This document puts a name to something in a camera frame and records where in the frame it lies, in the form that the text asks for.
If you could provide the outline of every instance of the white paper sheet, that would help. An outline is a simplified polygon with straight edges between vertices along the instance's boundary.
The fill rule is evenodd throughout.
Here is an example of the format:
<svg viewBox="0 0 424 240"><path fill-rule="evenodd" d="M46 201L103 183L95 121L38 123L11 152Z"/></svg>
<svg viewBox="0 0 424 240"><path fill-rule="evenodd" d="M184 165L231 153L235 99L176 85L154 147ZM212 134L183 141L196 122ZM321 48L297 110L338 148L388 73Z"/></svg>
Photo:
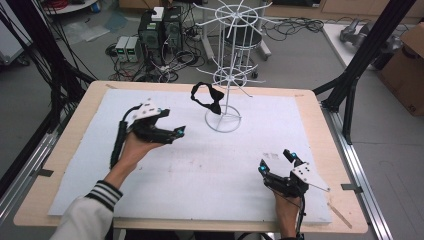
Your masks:
<svg viewBox="0 0 424 240"><path fill-rule="evenodd" d="M196 97L212 102L209 94ZM274 195L263 185L260 160L271 172L288 176L292 165L283 156L287 148L314 167L293 97L232 94L230 105L240 112L241 125L234 132L219 133L207 126L206 109L192 101L189 92L111 89L68 165L50 215L62 215L73 199L104 178L118 122L148 98L171 110L157 127L172 130L185 125L185 136L151 151L139 163L121 188L124 197L115 207L117 217L273 221ZM331 222L321 190L310 187L306 213L305 223Z"/></svg>

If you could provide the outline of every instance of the black and white striped sleeve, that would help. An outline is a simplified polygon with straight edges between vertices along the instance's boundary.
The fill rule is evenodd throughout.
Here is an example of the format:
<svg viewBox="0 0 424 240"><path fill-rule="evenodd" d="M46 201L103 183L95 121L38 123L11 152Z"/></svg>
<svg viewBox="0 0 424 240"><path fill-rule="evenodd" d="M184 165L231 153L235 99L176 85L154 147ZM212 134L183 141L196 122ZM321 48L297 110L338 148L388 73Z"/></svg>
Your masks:
<svg viewBox="0 0 424 240"><path fill-rule="evenodd" d="M63 214L51 240L104 240L113 219L113 209L122 193L98 181L85 197L75 199Z"/></svg>
<svg viewBox="0 0 424 240"><path fill-rule="evenodd" d="M102 203L105 207L107 207L110 211L113 212L113 208L115 204L121 199L122 192L117 188L112 186L111 184L100 180L96 183L93 190L85 197L92 198L100 203Z"/></svg>

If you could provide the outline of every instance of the person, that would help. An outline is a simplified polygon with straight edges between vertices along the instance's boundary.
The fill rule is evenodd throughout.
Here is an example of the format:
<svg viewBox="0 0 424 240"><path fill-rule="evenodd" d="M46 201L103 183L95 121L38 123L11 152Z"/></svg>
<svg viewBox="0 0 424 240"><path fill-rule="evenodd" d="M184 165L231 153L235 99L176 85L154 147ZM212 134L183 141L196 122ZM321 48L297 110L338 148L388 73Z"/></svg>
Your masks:
<svg viewBox="0 0 424 240"><path fill-rule="evenodd" d="M90 193L71 203L50 239L105 239L112 223L114 206L123 196L119 188L136 169L137 163L149 151L162 145L139 140L131 132L127 134L118 163L103 180L96 183ZM296 239L296 205L300 204L300 199L285 199L277 193L274 194L281 237L284 240Z"/></svg>

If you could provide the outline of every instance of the striped sleeve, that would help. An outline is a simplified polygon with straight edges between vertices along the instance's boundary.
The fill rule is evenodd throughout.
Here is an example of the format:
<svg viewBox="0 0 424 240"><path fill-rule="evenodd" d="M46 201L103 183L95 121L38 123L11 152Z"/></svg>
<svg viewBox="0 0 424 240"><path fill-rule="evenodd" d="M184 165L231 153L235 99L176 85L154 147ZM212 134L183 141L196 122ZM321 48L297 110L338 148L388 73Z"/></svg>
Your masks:
<svg viewBox="0 0 424 240"><path fill-rule="evenodd" d="M122 192L111 184L100 180L85 197L95 199L113 212L116 203L123 196Z"/></svg>

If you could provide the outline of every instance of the cardboard box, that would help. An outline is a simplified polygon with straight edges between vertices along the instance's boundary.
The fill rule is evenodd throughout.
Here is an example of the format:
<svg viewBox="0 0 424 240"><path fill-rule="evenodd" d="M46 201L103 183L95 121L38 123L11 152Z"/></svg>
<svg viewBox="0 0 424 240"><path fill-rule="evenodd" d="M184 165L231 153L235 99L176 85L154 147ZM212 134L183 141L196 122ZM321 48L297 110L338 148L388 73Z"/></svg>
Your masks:
<svg viewBox="0 0 424 240"><path fill-rule="evenodd" d="M343 14L367 14L373 0L327 0L322 12Z"/></svg>
<svg viewBox="0 0 424 240"><path fill-rule="evenodd" d="M424 116L424 23L401 36L404 43L379 77L414 116Z"/></svg>

